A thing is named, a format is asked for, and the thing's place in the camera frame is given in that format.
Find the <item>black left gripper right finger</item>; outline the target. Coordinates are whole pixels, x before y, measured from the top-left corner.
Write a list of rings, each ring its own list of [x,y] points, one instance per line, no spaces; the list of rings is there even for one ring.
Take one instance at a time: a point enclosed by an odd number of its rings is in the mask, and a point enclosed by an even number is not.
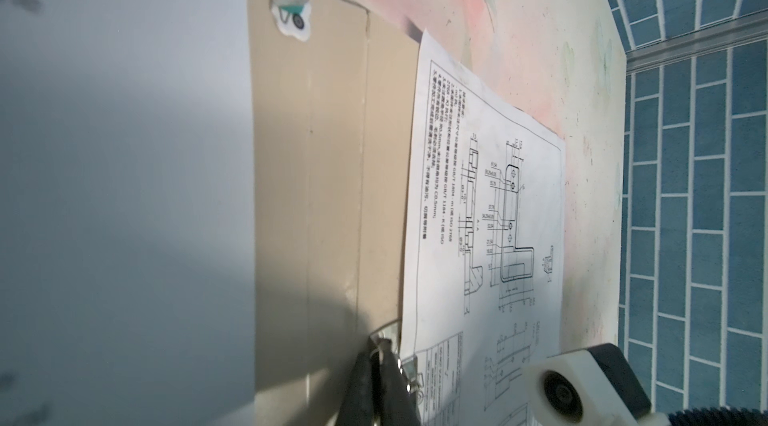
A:
[[[419,426],[420,419],[398,366],[396,355],[385,349],[378,353],[378,413],[383,426]]]

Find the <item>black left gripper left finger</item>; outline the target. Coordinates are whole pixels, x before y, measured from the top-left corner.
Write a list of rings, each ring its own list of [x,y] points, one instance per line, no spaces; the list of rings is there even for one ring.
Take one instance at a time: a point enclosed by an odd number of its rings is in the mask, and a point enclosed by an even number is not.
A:
[[[378,373],[370,353],[361,352],[352,368],[336,416],[336,426],[372,426],[377,416]]]

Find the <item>white technical drawing sheet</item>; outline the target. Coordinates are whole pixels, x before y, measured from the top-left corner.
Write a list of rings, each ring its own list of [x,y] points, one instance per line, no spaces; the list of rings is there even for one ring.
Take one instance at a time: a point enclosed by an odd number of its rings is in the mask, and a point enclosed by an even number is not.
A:
[[[565,146],[421,40],[400,351],[426,425],[529,425],[523,369],[560,350]]]

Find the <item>white printed text sheet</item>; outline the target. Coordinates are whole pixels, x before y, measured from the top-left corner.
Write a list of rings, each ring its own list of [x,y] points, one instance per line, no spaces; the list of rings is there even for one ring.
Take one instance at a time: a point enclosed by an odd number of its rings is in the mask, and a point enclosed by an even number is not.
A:
[[[246,0],[1,0],[1,421],[251,425]]]

